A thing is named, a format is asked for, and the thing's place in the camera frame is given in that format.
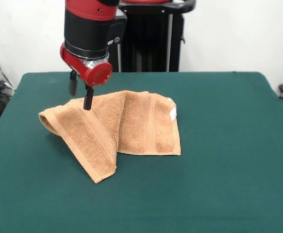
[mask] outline white tag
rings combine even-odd
[[[173,109],[170,111],[171,120],[174,121],[174,120],[176,119],[176,116],[177,116],[177,110],[176,110],[176,108],[173,108]]]
[[[175,104],[175,107],[170,111],[170,118],[172,121],[174,121],[176,119],[176,116],[177,116],[177,108],[176,108],[176,104]]]

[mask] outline towel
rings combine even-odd
[[[176,104],[155,93],[119,91],[83,98],[39,113],[41,123],[60,136],[95,183],[116,171],[117,152],[180,155]]]

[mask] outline black metal frame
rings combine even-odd
[[[127,15],[125,34],[118,46],[109,47],[109,62],[114,72],[119,72],[121,57],[122,72],[165,72],[179,71],[180,48],[183,40],[184,19],[182,14],[195,7],[195,0],[183,3],[133,4],[120,2],[118,7]],[[173,15],[170,58],[167,47],[169,17]]]

